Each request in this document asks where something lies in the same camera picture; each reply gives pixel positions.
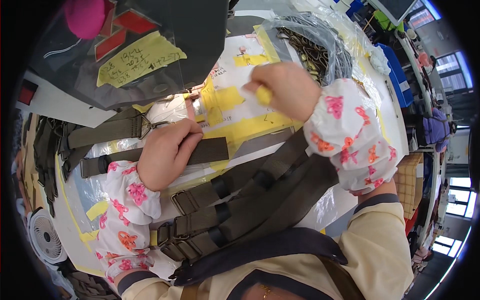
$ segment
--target white fan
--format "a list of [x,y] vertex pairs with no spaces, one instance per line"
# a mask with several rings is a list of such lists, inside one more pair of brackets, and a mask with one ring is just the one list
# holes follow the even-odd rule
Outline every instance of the white fan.
[[60,239],[53,227],[50,214],[46,209],[29,213],[27,216],[28,237],[37,257],[53,270],[67,259]]

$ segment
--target right hand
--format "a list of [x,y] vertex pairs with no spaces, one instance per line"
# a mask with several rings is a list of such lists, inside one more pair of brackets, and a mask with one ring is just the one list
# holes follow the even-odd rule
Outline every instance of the right hand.
[[255,93],[261,85],[270,89],[270,106],[295,120],[307,121],[322,94],[307,71],[293,62],[256,66],[250,76],[246,90]]
[[145,187],[157,192],[177,179],[203,135],[200,125],[190,119],[153,130],[137,164]]

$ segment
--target floral sleeve cover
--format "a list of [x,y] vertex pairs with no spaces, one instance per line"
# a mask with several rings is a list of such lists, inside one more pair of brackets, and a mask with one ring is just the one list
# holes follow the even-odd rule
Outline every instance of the floral sleeve cover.
[[100,217],[96,256],[113,278],[132,268],[148,269],[154,260],[148,256],[148,224],[159,218],[160,192],[147,189],[137,173],[137,163],[112,162],[108,166],[106,190],[110,196],[107,211]]
[[337,79],[322,89],[304,125],[311,149],[330,157],[343,189],[359,196],[391,180],[396,149],[382,136],[376,111],[364,107],[366,96],[351,79]]

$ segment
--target purple shirt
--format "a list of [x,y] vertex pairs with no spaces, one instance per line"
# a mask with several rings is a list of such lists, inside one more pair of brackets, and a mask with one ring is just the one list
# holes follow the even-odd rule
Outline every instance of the purple shirt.
[[443,147],[447,146],[449,140],[445,137],[450,136],[450,125],[447,116],[438,109],[432,109],[432,118],[423,118],[423,127],[425,128],[425,139],[427,144],[437,144],[435,150],[441,152]]

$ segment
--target beige shirt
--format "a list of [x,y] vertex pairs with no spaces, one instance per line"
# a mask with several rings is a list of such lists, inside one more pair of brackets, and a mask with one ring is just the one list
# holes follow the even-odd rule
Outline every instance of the beige shirt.
[[[367,206],[353,215],[347,231],[335,240],[348,259],[350,273],[365,299],[401,299],[413,280],[410,252],[400,203]],[[323,264],[311,254],[263,259],[239,266],[204,281],[198,300],[225,300],[233,288],[258,269],[279,274],[316,288],[334,300],[342,297]],[[123,300],[180,300],[183,287],[160,278],[132,284]]]

